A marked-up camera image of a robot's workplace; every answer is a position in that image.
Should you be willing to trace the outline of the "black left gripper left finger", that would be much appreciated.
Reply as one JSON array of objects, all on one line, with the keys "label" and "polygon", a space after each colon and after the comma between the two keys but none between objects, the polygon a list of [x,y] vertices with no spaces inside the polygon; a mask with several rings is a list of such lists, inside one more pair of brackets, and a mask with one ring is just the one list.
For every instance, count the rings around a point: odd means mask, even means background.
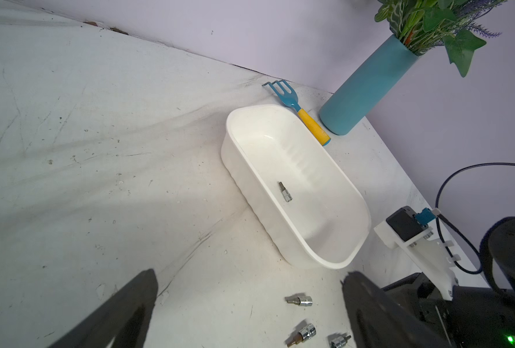
[{"label": "black left gripper left finger", "polygon": [[157,299],[153,269],[142,271],[52,347],[143,347]]}]

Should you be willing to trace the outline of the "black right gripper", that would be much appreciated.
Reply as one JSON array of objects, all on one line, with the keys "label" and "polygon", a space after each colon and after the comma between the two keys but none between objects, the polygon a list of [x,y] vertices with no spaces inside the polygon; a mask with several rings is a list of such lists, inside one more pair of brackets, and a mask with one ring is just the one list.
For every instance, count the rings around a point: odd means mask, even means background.
[{"label": "black right gripper", "polygon": [[454,287],[447,301],[424,274],[414,273],[383,291],[450,347],[515,347],[515,301],[492,289]]}]

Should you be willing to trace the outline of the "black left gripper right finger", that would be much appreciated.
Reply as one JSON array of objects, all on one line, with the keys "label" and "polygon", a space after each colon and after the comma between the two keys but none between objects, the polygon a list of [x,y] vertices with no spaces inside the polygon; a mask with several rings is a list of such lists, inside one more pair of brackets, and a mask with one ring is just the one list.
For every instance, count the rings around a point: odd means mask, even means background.
[{"label": "black left gripper right finger", "polygon": [[347,274],[342,292],[357,347],[448,347],[360,272]]}]

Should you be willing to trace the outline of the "silver socket bit small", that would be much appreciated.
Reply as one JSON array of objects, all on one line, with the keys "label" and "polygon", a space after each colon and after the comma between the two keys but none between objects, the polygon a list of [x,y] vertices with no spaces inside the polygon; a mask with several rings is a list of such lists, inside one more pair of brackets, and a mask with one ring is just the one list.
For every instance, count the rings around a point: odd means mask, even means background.
[{"label": "silver socket bit small", "polygon": [[348,342],[352,338],[351,335],[339,334],[333,336],[329,341],[330,348],[344,348],[347,346]]}]

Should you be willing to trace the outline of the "silver bit brown tip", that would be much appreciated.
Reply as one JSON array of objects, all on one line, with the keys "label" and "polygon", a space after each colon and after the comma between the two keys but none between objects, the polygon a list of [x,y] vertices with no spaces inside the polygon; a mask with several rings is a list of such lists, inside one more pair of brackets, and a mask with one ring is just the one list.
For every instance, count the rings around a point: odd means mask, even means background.
[{"label": "silver bit brown tip", "polygon": [[297,331],[295,336],[289,340],[286,344],[287,347],[292,347],[294,345],[299,345],[303,342],[308,341],[312,337],[316,335],[316,328],[313,324],[308,324],[304,326],[301,330]]}]

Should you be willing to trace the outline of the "silver hex bit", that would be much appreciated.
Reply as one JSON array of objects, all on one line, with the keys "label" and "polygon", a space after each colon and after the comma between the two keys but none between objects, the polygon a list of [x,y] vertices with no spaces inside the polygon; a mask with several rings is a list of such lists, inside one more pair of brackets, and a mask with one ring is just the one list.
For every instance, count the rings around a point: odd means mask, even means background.
[{"label": "silver hex bit", "polygon": [[285,200],[285,202],[292,201],[292,196],[289,193],[289,191],[286,189],[285,185],[282,182],[279,182],[279,188],[281,190],[282,196]]}]

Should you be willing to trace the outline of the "white plastic storage box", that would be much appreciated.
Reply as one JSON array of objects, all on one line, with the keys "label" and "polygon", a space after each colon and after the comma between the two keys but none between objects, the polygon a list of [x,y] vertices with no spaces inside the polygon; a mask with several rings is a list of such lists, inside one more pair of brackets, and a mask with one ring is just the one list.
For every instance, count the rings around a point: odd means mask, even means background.
[{"label": "white plastic storage box", "polygon": [[[368,205],[294,114],[273,104],[233,110],[221,159],[289,264],[350,265],[371,230]],[[285,202],[279,182],[292,201]]]}]

